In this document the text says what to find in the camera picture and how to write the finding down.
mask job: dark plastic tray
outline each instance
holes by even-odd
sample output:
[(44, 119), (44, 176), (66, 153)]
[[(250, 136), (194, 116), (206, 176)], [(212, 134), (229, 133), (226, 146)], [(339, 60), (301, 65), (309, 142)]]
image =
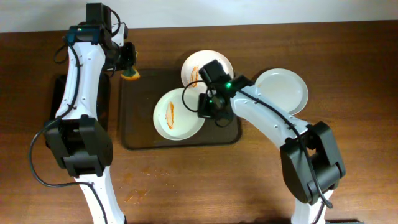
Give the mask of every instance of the dark plastic tray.
[(194, 136), (171, 141), (163, 138), (153, 124), (156, 103), (168, 91), (183, 87), (179, 70), (140, 70), (136, 81), (122, 80), (119, 127), (121, 140), (127, 149), (187, 147), (232, 144), (241, 137), (237, 117), (225, 127), (217, 127), (214, 120), (206, 120)]

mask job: white paper plate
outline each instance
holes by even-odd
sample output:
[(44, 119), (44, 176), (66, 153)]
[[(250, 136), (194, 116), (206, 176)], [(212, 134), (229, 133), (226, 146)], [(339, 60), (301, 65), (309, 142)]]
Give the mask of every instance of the white paper plate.
[[(183, 88), (166, 93), (157, 102), (154, 110), (154, 125), (156, 131), (166, 139), (179, 141), (187, 139), (197, 133), (203, 126), (205, 119), (198, 118), (197, 113), (186, 109), (182, 103)], [(198, 107), (198, 93), (187, 89), (184, 100), (193, 110)], [(166, 111), (169, 103), (174, 105), (174, 127), (170, 129), (166, 121)]]
[(308, 101), (305, 82), (290, 70), (268, 70), (256, 80), (256, 86), (263, 96), (291, 115), (304, 109)]
[[(182, 84), (184, 86), (187, 86), (191, 82), (191, 73), (195, 66), (198, 68), (199, 71), (204, 65), (213, 61), (214, 59), (222, 64), (225, 73), (229, 74), (231, 78), (234, 78), (234, 70), (232, 68), (232, 65), (224, 55), (215, 52), (214, 50), (201, 50), (189, 56), (182, 65)], [(207, 89), (206, 84), (204, 83), (197, 83), (195, 87), (190, 86), (189, 88), (195, 90), (197, 93), (204, 93)]]

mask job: food residue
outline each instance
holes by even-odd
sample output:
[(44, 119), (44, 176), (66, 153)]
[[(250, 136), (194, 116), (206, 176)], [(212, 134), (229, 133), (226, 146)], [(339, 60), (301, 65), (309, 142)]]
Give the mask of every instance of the food residue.
[(137, 198), (137, 202), (136, 204), (140, 204), (141, 200), (145, 197), (145, 195), (147, 195), (150, 192), (150, 190), (137, 190), (134, 189), (132, 191), (129, 192), (129, 194), (127, 195), (127, 197), (124, 199), (124, 202), (127, 203), (128, 201), (130, 201), (130, 199), (136, 197)]
[[(194, 81), (197, 81), (197, 80), (198, 80), (198, 67), (195, 66), (195, 67), (193, 68), (192, 72), (191, 72), (191, 80), (190, 80), (190, 82), (194, 82)], [(198, 84), (198, 83), (194, 83), (194, 84), (192, 84), (191, 86), (192, 86), (192, 87), (196, 87), (197, 84)]]
[(141, 170), (141, 174), (150, 175), (150, 166), (146, 166)]
[(174, 104), (172, 102), (170, 102), (167, 105), (166, 122), (167, 122), (167, 125), (169, 126), (170, 130), (173, 130), (173, 128), (174, 128)]
[(122, 189), (125, 184), (130, 184), (131, 183), (131, 177), (132, 177), (131, 174), (124, 175), (122, 186), (120, 186), (119, 190)]

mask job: wooden table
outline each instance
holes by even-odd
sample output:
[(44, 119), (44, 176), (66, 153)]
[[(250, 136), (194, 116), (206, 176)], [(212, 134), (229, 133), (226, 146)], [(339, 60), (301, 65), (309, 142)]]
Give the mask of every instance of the wooden table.
[[(2, 223), (92, 222), (79, 187), (43, 187), (27, 162), (28, 145), (49, 116), (53, 81), (67, 72), (67, 64), (52, 61), (64, 34), (0, 34)], [(193, 52), (212, 49), (248, 77), (270, 68), (297, 72), (310, 92), (298, 117), (330, 125), (347, 170), (326, 219), (398, 223), (398, 21), (134, 29), (129, 40), (140, 53), (138, 69), (180, 68)], [(243, 121), (243, 136), (231, 146), (127, 151), (116, 128), (120, 78), (111, 82), (111, 175), (129, 223), (290, 218), (294, 199), (279, 152), (251, 124)], [(34, 164), (48, 182), (72, 180), (43, 138)]]

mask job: black cable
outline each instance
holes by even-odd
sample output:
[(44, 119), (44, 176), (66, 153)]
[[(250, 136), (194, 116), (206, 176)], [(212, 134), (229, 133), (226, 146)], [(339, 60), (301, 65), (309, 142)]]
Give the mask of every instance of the black cable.
[(205, 82), (205, 81), (203, 81), (203, 80), (193, 81), (193, 82), (189, 83), (189, 84), (184, 88), (184, 90), (182, 91), (182, 103), (183, 103), (184, 106), (187, 108), (187, 110), (189, 110), (189, 111), (191, 111), (191, 112), (194, 112), (194, 113), (197, 113), (199, 110), (193, 110), (193, 109), (189, 108), (189, 107), (187, 106), (187, 104), (185, 103), (184, 95), (185, 95), (185, 91), (187, 90), (188, 87), (190, 87), (192, 84), (198, 83), (198, 82)]
[(118, 22), (118, 23), (115, 23), (115, 24), (113, 24), (113, 25), (117, 25), (117, 24), (124, 24), (124, 25), (126, 25), (125, 22)]
[(119, 32), (119, 29), (120, 29), (120, 26), (121, 26), (121, 23), (120, 23), (120, 17), (119, 17), (119, 15), (115, 12), (115, 11), (113, 11), (112, 9), (111, 9), (111, 12), (114, 14), (114, 16), (116, 16), (116, 19), (118, 20), (118, 28), (114, 31), (114, 32), (112, 32), (112, 37), (114, 37), (116, 34), (118, 34), (118, 32)]
[(54, 60), (54, 62), (56, 63), (56, 64), (63, 64), (63, 63), (65, 63), (68, 59), (69, 59), (69, 54), (68, 54), (68, 52), (67, 52), (67, 55), (65, 56), (65, 58), (63, 59), (63, 60), (61, 60), (61, 61), (57, 61), (57, 56), (58, 56), (58, 54), (61, 52), (61, 50), (63, 50), (65, 47), (68, 47), (68, 45), (67, 44), (64, 44), (64, 45), (62, 45), (56, 52), (55, 52), (55, 54), (54, 54), (54, 57), (53, 57), (53, 60)]
[(321, 202), (321, 207), (319, 208), (318, 214), (315, 217), (315, 220), (312, 222), (312, 224), (317, 224), (319, 219), (321, 218), (322, 212), (323, 212), (323, 208), (325, 208), (325, 204), (323, 202)]
[(315, 170), (314, 170), (313, 165), (312, 165), (312, 163), (311, 163), (310, 154), (308, 153), (308, 151), (307, 151), (307, 149), (306, 149), (306, 147), (305, 147), (305, 145), (304, 145), (304, 142), (303, 142), (302, 138), (300, 137), (300, 133), (297, 131), (297, 129), (294, 127), (294, 125), (293, 125), (287, 118), (285, 118), (285, 116), (283, 116), (279, 111), (277, 111), (275, 108), (271, 107), (271, 106), (268, 105), (267, 103), (265, 103), (265, 102), (261, 101), (260, 99), (255, 98), (255, 97), (253, 97), (253, 96), (251, 96), (251, 95), (249, 95), (249, 94), (243, 92), (242, 90), (237, 90), (237, 91), (240, 92), (240, 93), (242, 93), (243, 95), (247, 96), (248, 98), (250, 98), (250, 99), (256, 101), (257, 103), (260, 103), (261, 105), (263, 105), (263, 106), (269, 108), (270, 110), (272, 110), (274, 113), (276, 113), (280, 118), (282, 118), (282, 119), (284, 120), (284, 122), (289, 126), (289, 128), (290, 128), (291, 130), (293, 130), (293, 132), (294, 132), (295, 135), (297, 136), (298, 142), (300, 143), (300, 148), (301, 148), (301, 150), (302, 150), (302, 151), (304, 152), (304, 154), (305, 154), (305, 158), (307, 159), (307, 162), (308, 162), (308, 166), (309, 166), (309, 168), (310, 168), (310, 172), (311, 172), (312, 179), (313, 179), (313, 181), (314, 181), (314, 183), (315, 183), (315, 186), (317, 187), (317, 191), (318, 191), (319, 196), (320, 196), (321, 199), (322, 199), (322, 202), (323, 202), (328, 208), (333, 208), (333, 204), (332, 204), (328, 199), (326, 199), (326, 197), (324, 196), (324, 194), (323, 194), (323, 192), (322, 192), (322, 189), (321, 189), (321, 187), (320, 187), (319, 181), (318, 181), (317, 176), (316, 176), (316, 174), (315, 174)]
[(114, 75), (114, 72), (116, 71), (116, 65), (113, 67), (112, 69), (112, 75), (110, 75), (109, 77), (112, 78)]
[(79, 90), (79, 86), (80, 86), (80, 61), (79, 58), (77, 56), (77, 53), (75, 51), (75, 49), (73, 48), (73, 46), (66, 40), (66, 38), (63, 38), (63, 41), (65, 42), (65, 45), (68, 45), (70, 47), (70, 49), (73, 52), (73, 55), (76, 58), (76, 67), (77, 67), (77, 75), (76, 75), (76, 86), (75, 86), (75, 93), (73, 95), (73, 99), (70, 105), (68, 105), (68, 109), (66, 110), (66, 112), (64, 112), (63, 114), (61, 114), (60, 116), (56, 117), (55, 120), (51, 121), (49, 124), (47, 124), (44, 128), (42, 128), (38, 133), (36, 133), (36, 135), (33, 137), (32, 142), (30, 142), (30, 146), (29, 146), (29, 154), (28, 154), (28, 160), (29, 160), (29, 167), (30, 170), (33, 173), (34, 178), (39, 181), (39, 183), (41, 183), (42, 185), (46, 186), (46, 187), (68, 187), (68, 186), (73, 186), (73, 185), (85, 185), (87, 187), (89, 187), (91, 189), (91, 191), (93, 192), (95, 199), (97, 199), (99, 206), (101, 207), (101, 210), (103, 212), (103, 217), (105, 219), (105, 224), (108, 224), (108, 220), (106, 218), (106, 213), (105, 213), (105, 209), (104, 206), (100, 200), (100, 198), (98, 197), (98, 194), (96, 193), (93, 184), (92, 183), (87, 183), (87, 182), (70, 182), (70, 183), (65, 183), (65, 184), (48, 184), (46, 182), (44, 182), (44, 180), (42, 180), (36, 173), (34, 166), (33, 166), (33, 162), (32, 162), (32, 151), (33, 151), (33, 146), (36, 143), (36, 141), (38, 140), (39, 136), (41, 134), (43, 134), (44, 132), (46, 132), (48, 130), (49, 127), (51, 127), (51, 125), (55, 124), (56, 122), (60, 121), (62, 118), (64, 118), (69, 112), (71, 112), (71, 110), (73, 109), (76, 100), (77, 100), (77, 96), (78, 96), (78, 90)]

